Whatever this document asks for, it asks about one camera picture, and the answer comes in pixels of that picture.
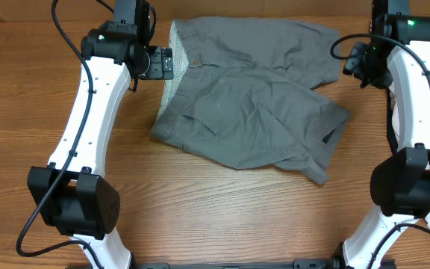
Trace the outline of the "grey shorts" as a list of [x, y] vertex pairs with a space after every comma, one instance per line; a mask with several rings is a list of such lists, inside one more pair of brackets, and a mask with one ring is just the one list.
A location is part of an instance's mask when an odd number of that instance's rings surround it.
[[172, 24], [183, 75], [152, 136], [234, 169], [274, 165], [323, 185], [349, 112], [336, 82], [336, 29], [292, 19], [200, 17]]

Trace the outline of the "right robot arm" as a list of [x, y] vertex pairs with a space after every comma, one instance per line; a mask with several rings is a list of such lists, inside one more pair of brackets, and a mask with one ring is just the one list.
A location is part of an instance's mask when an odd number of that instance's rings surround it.
[[343, 71], [363, 86], [394, 86], [399, 127], [387, 130], [392, 154], [371, 175], [373, 206], [330, 267], [394, 268], [386, 252], [430, 213], [430, 17], [410, 15], [408, 1], [375, 0], [369, 42], [355, 38]]

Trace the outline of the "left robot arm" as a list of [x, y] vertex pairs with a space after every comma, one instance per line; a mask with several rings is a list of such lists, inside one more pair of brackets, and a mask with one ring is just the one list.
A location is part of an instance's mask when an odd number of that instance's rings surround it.
[[73, 52], [81, 62], [75, 102], [57, 148], [32, 167], [28, 188], [41, 217], [78, 245], [92, 268], [134, 268], [119, 236], [119, 193], [105, 179], [105, 157], [117, 110], [141, 80], [170, 80], [172, 50], [153, 46], [155, 9], [146, 0], [118, 1], [113, 18], [94, 28]]

